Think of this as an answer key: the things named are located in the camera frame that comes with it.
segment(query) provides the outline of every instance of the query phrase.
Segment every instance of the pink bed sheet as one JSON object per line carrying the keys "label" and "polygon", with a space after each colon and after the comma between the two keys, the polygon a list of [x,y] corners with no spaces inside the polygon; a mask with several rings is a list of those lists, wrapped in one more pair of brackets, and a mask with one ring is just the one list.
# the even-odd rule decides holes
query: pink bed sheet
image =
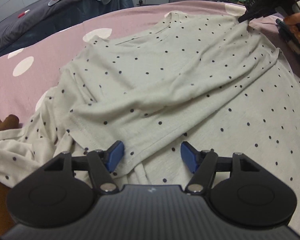
{"label": "pink bed sheet", "polygon": [[[15,53],[0,57],[0,119],[15,114],[25,122],[39,106],[40,99],[51,87],[56,86],[59,68],[74,58],[84,48],[84,36],[93,30],[111,34],[110,39],[132,35],[155,25],[170,11],[189,14],[227,14],[225,3],[208,1],[183,1],[159,6],[143,6],[108,13],[48,38]],[[254,20],[270,41],[280,47],[288,58],[293,71],[300,77],[300,66],[291,50],[278,37],[276,17]]]}

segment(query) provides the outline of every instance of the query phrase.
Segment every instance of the finger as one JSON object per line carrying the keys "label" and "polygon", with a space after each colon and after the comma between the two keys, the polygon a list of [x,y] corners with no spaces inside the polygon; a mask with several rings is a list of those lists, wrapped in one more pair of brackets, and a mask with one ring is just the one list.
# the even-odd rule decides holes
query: finger
{"label": "finger", "polygon": [[295,25],[290,26],[289,30],[291,31],[291,33],[295,34],[299,31],[298,27]]}
{"label": "finger", "polygon": [[287,25],[295,25],[297,23],[300,23],[300,13],[295,13],[293,15],[285,17],[284,22]]}
{"label": "finger", "polygon": [[295,36],[298,40],[300,40],[300,32],[295,33],[294,36]]}

